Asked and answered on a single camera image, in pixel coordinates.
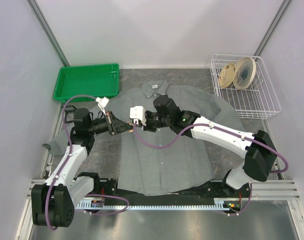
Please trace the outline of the grey button shirt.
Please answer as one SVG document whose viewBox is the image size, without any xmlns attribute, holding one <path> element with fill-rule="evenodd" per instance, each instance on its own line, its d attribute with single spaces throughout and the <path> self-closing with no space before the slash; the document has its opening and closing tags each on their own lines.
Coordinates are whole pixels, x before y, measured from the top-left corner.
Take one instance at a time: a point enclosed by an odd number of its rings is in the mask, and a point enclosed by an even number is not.
<svg viewBox="0 0 304 240">
<path fill-rule="evenodd" d="M 106 109 L 125 122 L 130 108 L 155 110 L 153 101 L 161 95 L 176 105 L 226 127 L 244 129 L 236 110 L 224 99 L 188 85 L 169 85 L 164 80 L 144 82 L 139 88 L 120 92 Z M 140 131 L 121 135 L 118 188 L 146 196 L 157 196 L 199 186 L 214 178 L 204 142 L 178 137 L 171 129 Z"/>
</svg>

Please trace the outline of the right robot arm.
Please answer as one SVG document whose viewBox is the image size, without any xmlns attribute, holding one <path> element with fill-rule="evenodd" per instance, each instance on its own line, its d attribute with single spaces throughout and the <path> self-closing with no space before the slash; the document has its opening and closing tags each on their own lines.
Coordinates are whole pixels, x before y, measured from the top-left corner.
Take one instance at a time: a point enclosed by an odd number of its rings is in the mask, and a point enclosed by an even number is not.
<svg viewBox="0 0 304 240">
<path fill-rule="evenodd" d="M 142 106 L 131 110 L 135 126 L 141 126 L 142 130 L 149 132 L 170 128 L 178 136 L 208 141 L 244 158 L 243 163 L 224 177 L 221 191 L 225 196 L 234 196 L 252 180 L 267 181 L 277 158 L 268 133 L 262 130 L 257 133 L 243 132 L 222 126 L 198 113 L 181 110 L 167 95 L 159 96 L 153 104 L 155 112 L 145 110 Z"/>
</svg>

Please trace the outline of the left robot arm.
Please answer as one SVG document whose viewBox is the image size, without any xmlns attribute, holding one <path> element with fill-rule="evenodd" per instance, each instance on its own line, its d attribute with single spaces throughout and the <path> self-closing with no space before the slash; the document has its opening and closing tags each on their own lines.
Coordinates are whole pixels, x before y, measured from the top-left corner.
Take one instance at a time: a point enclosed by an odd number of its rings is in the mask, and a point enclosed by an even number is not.
<svg viewBox="0 0 304 240">
<path fill-rule="evenodd" d="M 66 152 L 54 172 L 42 184 L 31 190 L 32 219 L 36 226 L 52 230 L 69 227 L 76 206 L 87 195 L 95 197 L 102 192 L 100 177 L 94 172 L 76 174 L 88 157 L 95 135 L 114 136 L 132 129 L 108 111 L 104 117 L 93 118 L 86 108 L 74 111 L 74 126 L 68 131 Z"/>
</svg>

